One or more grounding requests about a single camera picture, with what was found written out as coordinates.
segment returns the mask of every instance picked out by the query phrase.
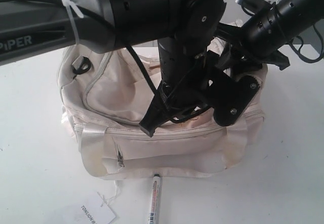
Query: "bag strap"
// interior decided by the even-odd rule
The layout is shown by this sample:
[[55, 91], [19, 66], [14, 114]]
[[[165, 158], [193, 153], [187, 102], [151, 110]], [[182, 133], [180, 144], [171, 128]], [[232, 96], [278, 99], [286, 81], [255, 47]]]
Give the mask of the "bag strap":
[[[105, 133], [107, 127], [96, 124], [86, 124], [79, 138], [79, 150], [85, 169], [93, 177], [103, 180], [122, 180], [127, 178], [146, 178], [159, 173], [167, 177], [196, 177], [206, 178], [216, 173], [199, 172], [183, 168], [139, 168], [109, 173], [103, 164]], [[223, 147], [223, 161], [226, 168], [238, 164], [248, 144], [248, 128], [245, 117], [241, 117], [235, 125], [227, 127], [227, 134], [221, 139]]]

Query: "canvas bag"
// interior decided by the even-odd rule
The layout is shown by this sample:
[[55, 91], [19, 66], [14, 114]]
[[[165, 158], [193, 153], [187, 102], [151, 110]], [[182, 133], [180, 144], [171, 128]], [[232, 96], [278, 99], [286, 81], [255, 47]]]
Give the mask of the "canvas bag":
[[[214, 39], [209, 50], [220, 54], [224, 46], [222, 40]], [[140, 50], [139, 56], [157, 87], [161, 80], [158, 50]], [[76, 76], [72, 68], [82, 57], [91, 61], [92, 68]], [[267, 66], [235, 79], [246, 74], [255, 77], [263, 88]], [[163, 177], [213, 176], [241, 161], [264, 121], [260, 90], [232, 126], [217, 125], [210, 109], [186, 123], [165, 123], [149, 138], [138, 123], [153, 93], [126, 49], [96, 54], [82, 45], [67, 48], [58, 85], [64, 104], [62, 122], [76, 136], [86, 170], [105, 180], [152, 177], [156, 173]]]

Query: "marker pen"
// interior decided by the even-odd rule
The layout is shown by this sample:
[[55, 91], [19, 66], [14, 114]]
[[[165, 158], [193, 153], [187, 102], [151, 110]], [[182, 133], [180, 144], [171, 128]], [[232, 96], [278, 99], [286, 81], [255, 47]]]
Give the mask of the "marker pen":
[[158, 212], [157, 204], [158, 204], [158, 196], [160, 194], [160, 192], [159, 192], [160, 183], [161, 183], [160, 175], [158, 175], [158, 174], [154, 175], [148, 224], [157, 224], [156, 216], [157, 216], [157, 212]]

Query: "white tag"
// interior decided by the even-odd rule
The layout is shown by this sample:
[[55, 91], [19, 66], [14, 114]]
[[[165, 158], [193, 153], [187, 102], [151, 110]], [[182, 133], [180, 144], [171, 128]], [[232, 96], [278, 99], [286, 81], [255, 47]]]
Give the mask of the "white tag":
[[110, 224], [115, 217], [101, 197], [94, 193], [77, 205], [55, 210], [44, 224]]

